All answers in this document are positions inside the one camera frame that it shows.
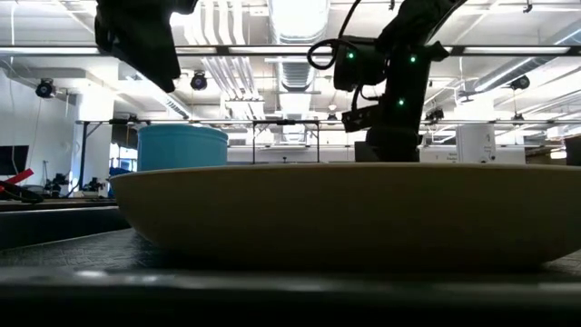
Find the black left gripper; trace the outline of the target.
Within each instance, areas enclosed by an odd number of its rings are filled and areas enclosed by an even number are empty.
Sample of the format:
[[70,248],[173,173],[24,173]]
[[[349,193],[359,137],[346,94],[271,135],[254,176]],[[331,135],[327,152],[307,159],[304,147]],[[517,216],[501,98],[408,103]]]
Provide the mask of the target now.
[[127,63],[165,93],[172,93],[181,68],[171,16],[192,14],[199,0],[95,1],[94,38],[99,50]]

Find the silver ceiling air duct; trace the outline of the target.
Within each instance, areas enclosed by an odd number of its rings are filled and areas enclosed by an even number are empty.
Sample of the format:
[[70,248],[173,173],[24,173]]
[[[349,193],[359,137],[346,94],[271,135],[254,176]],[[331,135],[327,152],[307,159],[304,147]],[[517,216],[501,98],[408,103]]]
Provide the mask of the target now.
[[[326,34],[330,0],[267,0],[271,38],[276,45],[313,45]],[[307,91],[314,69],[306,61],[277,64],[281,86],[289,92]]]

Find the black metal rig frame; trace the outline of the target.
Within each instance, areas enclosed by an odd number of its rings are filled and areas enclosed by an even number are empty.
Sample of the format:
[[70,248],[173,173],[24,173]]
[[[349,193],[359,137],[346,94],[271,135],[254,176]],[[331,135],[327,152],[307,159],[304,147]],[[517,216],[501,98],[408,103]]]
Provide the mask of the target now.
[[[305,56],[309,45],[178,46],[178,56]],[[581,45],[445,45],[451,56],[549,57],[581,56]],[[0,56],[107,56],[94,46],[0,46]]]

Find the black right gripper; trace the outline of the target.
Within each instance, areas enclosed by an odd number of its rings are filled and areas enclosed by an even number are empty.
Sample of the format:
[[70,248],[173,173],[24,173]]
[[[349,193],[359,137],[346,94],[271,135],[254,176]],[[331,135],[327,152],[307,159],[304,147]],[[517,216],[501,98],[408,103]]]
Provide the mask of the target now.
[[380,162],[419,162],[419,136],[409,130],[372,127],[367,131],[366,143]]

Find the black serving tray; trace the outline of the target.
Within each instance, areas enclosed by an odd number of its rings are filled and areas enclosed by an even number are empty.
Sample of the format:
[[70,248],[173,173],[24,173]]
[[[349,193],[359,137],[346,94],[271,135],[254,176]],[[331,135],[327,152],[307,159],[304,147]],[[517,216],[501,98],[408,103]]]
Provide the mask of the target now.
[[512,274],[240,270],[114,207],[0,211],[0,327],[581,327],[581,252]]

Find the white box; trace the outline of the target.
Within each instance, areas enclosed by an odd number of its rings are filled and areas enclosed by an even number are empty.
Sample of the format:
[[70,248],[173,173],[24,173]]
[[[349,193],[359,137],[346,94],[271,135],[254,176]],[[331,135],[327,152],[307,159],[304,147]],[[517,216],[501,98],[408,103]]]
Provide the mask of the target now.
[[458,159],[463,164],[488,164],[496,158],[496,136],[492,124],[463,124],[456,131]]

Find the beige round plate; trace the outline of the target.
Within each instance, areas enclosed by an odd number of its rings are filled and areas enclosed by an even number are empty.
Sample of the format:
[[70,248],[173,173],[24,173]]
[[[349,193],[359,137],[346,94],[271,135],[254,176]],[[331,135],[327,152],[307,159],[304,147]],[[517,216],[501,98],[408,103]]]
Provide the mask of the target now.
[[111,181],[156,246],[252,269],[482,272],[581,250],[581,167],[300,163]]

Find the blue plastic cup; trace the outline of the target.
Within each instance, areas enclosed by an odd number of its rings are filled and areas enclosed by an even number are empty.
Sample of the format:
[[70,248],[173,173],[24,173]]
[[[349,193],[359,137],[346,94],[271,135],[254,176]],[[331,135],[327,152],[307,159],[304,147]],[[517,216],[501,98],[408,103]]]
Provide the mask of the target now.
[[138,131],[137,171],[223,166],[228,135],[209,127],[156,124]]

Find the black monitor screen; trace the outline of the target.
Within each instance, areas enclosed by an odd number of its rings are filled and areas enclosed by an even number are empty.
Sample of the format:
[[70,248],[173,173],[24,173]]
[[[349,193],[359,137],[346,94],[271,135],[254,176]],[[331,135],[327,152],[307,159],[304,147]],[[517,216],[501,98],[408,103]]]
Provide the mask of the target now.
[[26,169],[28,145],[0,146],[0,176],[16,175]]

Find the long background table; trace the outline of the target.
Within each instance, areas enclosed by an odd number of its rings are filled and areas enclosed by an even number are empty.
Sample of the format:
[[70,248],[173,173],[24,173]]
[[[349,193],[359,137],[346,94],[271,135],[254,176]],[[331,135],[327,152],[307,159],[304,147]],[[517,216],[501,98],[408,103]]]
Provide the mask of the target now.
[[[76,124],[84,127],[84,140],[89,134],[94,132],[99,126],[103,124],[121,125],[121,126],[140,126],[140,125],[201,125],[215,129],[228,129],[232,126],[236,128],[251,128],[252,129],[252,151],[256,149],[256,132],[257,127],[261,126],[263,129],[269,128],[271,125],[276,126],[294,126],[303,125],[307,131],[314,130],[315,136],[318,139],[320,132],[327,128],[332,131],[341,130],[347,133],[359,132],[369,129],[369,125],[361,124],[355,127],[345,127],[341,120],[140,120],[140,119],[121,119],[114,118],[105,121],[82,121],[78,120]],[[547,120],[421,120],[419,122],[420,133],[428,133],[429,135],[436,135],[440,132],[446,132],[452,128],[465,125],[492,125],[494,127],[501,126],[502,134],[515,134],[516,132],[532,130],[534,128],[545,127],[545,136],[547,139],[555,142],[557,139],[565,139],[569,137],[577,137],[581,135],[581,119],[547,119]],[[320,161],[320,140],[316,143],[317,159]]]

